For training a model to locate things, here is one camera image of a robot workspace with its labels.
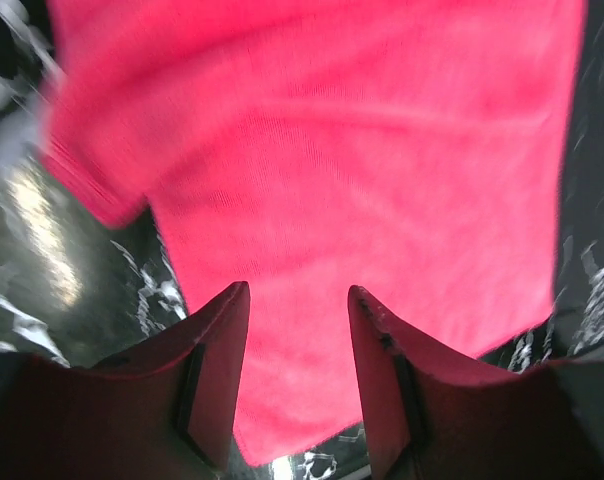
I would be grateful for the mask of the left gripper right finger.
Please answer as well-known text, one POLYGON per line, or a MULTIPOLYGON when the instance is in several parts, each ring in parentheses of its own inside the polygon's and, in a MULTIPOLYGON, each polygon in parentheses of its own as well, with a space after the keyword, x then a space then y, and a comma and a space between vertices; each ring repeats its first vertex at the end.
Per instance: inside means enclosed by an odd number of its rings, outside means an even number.
POLYGON ((522 374, 470 358, 348 293, 376 479, 604 479, 604 361, 522 374))

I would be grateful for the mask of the pink towel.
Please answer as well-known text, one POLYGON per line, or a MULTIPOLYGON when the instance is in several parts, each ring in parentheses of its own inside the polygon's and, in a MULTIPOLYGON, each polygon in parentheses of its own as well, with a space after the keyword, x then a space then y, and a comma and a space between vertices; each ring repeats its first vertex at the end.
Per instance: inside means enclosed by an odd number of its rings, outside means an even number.
POLYGON ((580 1, 52 1, 46 167, 250 286, 252 466, 358 423, 347 292, 470 356, 552 309, 580 1))

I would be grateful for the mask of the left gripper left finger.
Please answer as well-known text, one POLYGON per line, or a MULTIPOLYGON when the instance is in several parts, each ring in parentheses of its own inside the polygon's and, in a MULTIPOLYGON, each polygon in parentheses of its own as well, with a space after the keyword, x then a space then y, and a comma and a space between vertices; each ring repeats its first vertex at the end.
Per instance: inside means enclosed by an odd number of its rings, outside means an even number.
POLYGON ((250 310, 236 282, 90 368, 0 353, 0 479, 217 479, 250 310))

